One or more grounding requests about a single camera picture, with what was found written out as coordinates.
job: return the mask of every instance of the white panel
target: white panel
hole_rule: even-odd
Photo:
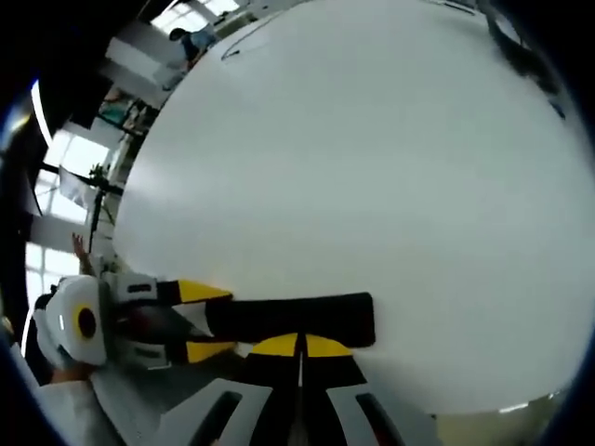
[[[260,25],[165,105],[126,184],[118,254],[238,299],[370,292],[377,343],[358,360],[430,413],[565,385],[592,327],[595,182],[484,20],[312,2],[221,61]]]

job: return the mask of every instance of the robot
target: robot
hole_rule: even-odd
[[[121,428],[126,444],[282,445],[296,419],[313,445],[441,444],[434,420],[370,384],[351,354],[376,339],[368,293],[243,302],[198,282],[78,276],[34,319],[42,352],[59,368],[161,368],[256,343],[237,376],[163,413],[142,441]]]

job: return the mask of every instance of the white curved surface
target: white curved surface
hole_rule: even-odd
[[[157,119],[118,254],[239,299],[369,291],[377,343],[361,364],[431,413],[566,384],[592,323],[593,175],[483,22],[321,1],[221,61],[248,30]]]

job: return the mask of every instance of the black circle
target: black circle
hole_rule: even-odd
[[[78,328],[81,330],[81,335],[86,339],[90,339],[95,334],[97,323],[95,322],[93,311],[89,308],[83,308],[78,313]]]

